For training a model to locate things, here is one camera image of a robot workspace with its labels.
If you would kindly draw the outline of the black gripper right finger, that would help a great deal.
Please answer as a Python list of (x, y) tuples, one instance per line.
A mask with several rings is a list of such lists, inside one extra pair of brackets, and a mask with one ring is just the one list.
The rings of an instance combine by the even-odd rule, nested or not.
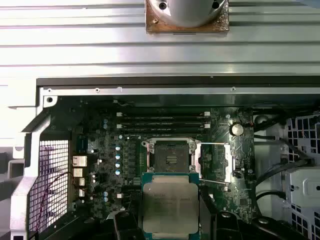
[(287, 225), (266, 216), (246, 223), (234, 213), (219, 211), (207, 192), (199, 193), (199, 223), (202, 240), (301, 240)]

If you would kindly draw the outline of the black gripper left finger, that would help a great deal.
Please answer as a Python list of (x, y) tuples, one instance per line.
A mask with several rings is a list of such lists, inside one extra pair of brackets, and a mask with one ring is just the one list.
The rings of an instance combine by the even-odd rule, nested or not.
[(143, 230), (138, 226), (135, 215), (127, 210), (113, 211), (109, 214), (113, 221), (117, 240), (145, 240)]

